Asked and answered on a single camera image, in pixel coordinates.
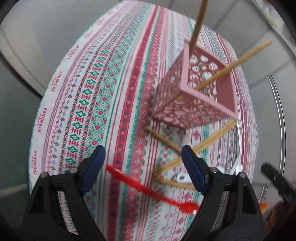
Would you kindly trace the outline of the red plastic spoon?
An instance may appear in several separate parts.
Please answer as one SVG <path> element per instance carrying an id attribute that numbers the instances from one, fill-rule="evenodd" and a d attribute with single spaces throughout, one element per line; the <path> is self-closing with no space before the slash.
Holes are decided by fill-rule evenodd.
<path id="1" fill-rule="evenodd" d="M 120 181 L 124 182 L 125 184 L 135 188 L 136 190 L 142 192 L 143 194 L 145 194 L 147 196 L 150 196 L 154 199 L 165 202 L 165 203 L 170 204 L 172 206 L 176 206 L 184 213 L 197 214 L 197 212 L 199 211 L 199 205 L 197 205 L 193 202 L 180 203 L 180 202 L 174 201 L 170 198 L 167 198 L 167 197 L 159 194 L 158 192 L 151 190 L 151 189 L 145 187 L 144 185 L 142 185 L 141 183 L 133 180 L 133 178 L 126 175 L 125 173 L 123 173 L 118 168 L 115 168 L 114 166 L 106 165 L 106 169 L 110 174 L 112 174 L 113 176 L 115 176 Z"/>

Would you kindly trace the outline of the wooden chopstick pair upper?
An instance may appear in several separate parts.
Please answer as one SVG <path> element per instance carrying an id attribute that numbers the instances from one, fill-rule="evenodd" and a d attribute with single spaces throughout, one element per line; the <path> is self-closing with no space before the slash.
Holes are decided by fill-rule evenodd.
<path id="1" fill-rule="evenodd" d="M 229 132 L 236 124 L 237 124 L 236 120 L 231 120 L 231 121 L 227 122 L 226 125 L 224 125 L 217 132 L 215 132 L 214 134 L 209 136 L 206 140 L 204 140 L 200 144 L 196 145 L 192 150 L 194 151 L 195 154 L 200 153 L 204 149 L 208 148 L 210 145 L 214 144 L 217 140 L 219 140 L 227 132 Z M 174 168 L 175 166 L 178 166 L 179 164 L 181 164 L 181 162 L 182 162 L 181 157 L 175 158 L 173 161 L 170 161 L 168 164 L 165 164 L 164 166 L 154 169 L 152 172 L 152 175 L 155 176 L 160 173 L 163 173 L 166 170 L 169 170 L 171 168 Z"/>

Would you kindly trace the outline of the patterned striped tablecloth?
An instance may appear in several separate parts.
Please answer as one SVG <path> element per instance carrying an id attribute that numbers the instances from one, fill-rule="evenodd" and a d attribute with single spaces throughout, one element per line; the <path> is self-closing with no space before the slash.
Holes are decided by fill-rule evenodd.
<path id="1" fill-rule="evenodd" d="M 123 1 L 102 15 L 73 45 L 53 74 L 32 132 L 29 190 L 41 172 L 63 174 L 98 145 L 104 164 L 177 201 L 201 203 L 190 189 L 159 185 L 152 171 L 178 155 L 145 130 L 178 146 L 196 146 L 228 119 L 182 130 L 152 120 L 163 78 L 193 31 L 194 20 L 143 1 Z M 250 181 L 258 147 L 257 125 L 242 68 L 234 77 L 241 136 L 241 164 Z M 194 216 L 143 195 L 105 170 L 85 203 L 107 240 L 181 240 Z"/>

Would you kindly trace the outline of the pink perforated utensil holder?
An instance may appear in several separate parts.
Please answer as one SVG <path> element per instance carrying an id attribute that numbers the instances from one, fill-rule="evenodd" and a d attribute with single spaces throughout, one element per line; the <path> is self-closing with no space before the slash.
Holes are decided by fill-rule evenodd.
<path id="1" fill-rule="evenodd" d="M 226 118 L 238 119 L 233 76 L 228 73 L 202 90 L 196 87 L 223 69 L 225 64 L 189 41 L 158 84 L 152 117 L 178 128 L 193 128 Z"/>

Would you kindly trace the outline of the wooden chopstick leaning in holder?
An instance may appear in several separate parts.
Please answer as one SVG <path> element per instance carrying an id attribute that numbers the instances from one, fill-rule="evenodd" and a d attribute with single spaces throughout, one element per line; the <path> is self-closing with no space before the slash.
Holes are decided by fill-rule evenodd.
<path id="1" fill-rule="evenodd" d="M 265 49 L 267 46 L 271 45 L 272 41 L 267 40 L 261 45 L 253 48 L 252 50 L 244 53 L 239 59 L 231 63 L 229 66 L 226 66 L 225 68 L 221 69 L 219 72 L 214 74 L 211 78 L 207 79 L 206 81 L 198 84 L 196 87 L 194 87 L 194 90 L 200 91 L 204 89 L 207 85 L 213 83 L 214 81 L 218 80 L 219 78 L 223 77 L 224 75 L 230 73 L 234 68 L 238 67 L 239 65 L 247 62 L 249 59 L 251 59 L 253 56 L 258 54 L 261 50 Z"/>

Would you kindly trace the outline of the wooden chopstick upright in holder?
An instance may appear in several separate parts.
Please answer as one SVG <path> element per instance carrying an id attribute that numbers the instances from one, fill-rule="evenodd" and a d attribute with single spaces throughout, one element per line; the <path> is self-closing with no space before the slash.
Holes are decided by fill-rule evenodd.
<path id="1" fill-rule="evenodd" d="M 199 33 L 201 30 L 201 27 L 203 25 L 203 21 L 205 19 L 205 15 L 206 15 L 206 10 L 207 10 L 207 6 L 208 6 L 208 0 L 202 0 L 200 8 L 199 8 L 199 12 L 198 12 L 198 16 L 196 19 L 196 23 L 195 23 L 195 27 L 191 36 L 191 40 L 189 43 L 189 55 L 192 55 L 192 52 L 194 50 L 194 47 L 196 46 L 196 42 L 197 39 L 199 37 Z"/>

